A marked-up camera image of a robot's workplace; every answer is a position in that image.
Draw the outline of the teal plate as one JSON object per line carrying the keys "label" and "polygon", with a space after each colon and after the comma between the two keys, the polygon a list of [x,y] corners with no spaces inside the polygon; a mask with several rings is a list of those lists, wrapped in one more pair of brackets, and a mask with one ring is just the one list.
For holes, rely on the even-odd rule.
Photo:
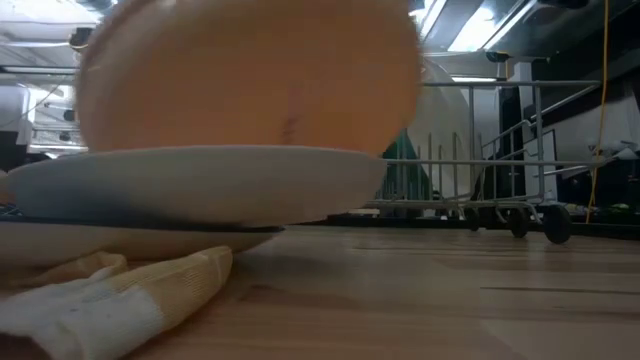
{"label": "teal plate", "polygon": [[[417,160],[407,131],[403,130],[385,150],[385,160]],[[420,164],[389,164],[381,189],[381,198],[387,200],[422,200],[428,178]]]}

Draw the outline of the pink plate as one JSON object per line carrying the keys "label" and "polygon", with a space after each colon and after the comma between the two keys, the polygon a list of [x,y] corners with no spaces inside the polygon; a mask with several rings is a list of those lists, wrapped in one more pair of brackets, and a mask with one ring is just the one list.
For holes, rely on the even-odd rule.
{"label": "pink plate", "polygon": [[385,160],[304,146],[193,146],[85,153],[24,165],[4,180],[26,216],[269,227],[362,207]]}

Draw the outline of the brown plate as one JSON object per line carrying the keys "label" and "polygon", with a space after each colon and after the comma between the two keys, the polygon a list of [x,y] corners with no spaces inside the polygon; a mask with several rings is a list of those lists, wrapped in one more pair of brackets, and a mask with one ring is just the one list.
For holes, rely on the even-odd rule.
{"label": "brown plate", "polygon": [[94,152],[304,145],[382,154],[421,87],[403,0],[124,0],[75,78]]}

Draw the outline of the blue patterned plate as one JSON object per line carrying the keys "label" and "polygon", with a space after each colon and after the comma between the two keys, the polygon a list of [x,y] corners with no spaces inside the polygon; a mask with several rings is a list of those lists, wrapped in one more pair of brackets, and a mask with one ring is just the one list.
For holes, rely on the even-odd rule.
{"label": "blue patterned plate", "polygon": [[283,230],[282,225],[38,218],[0,210],[0,267],[55,266],[98,251],[142,261],[171,259],[217,246],[242,252]]}

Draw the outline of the yellow white dish towel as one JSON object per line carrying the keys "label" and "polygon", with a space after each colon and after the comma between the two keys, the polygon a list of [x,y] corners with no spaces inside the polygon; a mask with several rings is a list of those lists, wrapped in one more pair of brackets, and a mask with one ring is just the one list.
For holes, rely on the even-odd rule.
{"label": "yellow white dish towel", "polygon": [[0,267],[0,334],[54,360],[115,360],[168,331],[225,285],[227,246],[166,260],[98,251],[47,267]]}

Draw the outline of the black metal table frame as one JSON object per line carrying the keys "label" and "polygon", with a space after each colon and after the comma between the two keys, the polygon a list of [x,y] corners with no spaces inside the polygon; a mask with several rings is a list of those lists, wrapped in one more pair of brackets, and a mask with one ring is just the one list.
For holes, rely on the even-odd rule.
{"label": "black metal table frame", "polygon": [[[307,222],[308,226],[344,226],[374,228],[414,228],[414,229],[469,229],[464,220],[436,220],[426,218],[373,218],[364,216],[339,215],[327,219]],[[601,223],[573,223],[571,234],[575,236],[602,237],[609,239],[640,241],[640,225],[620,225]]]}

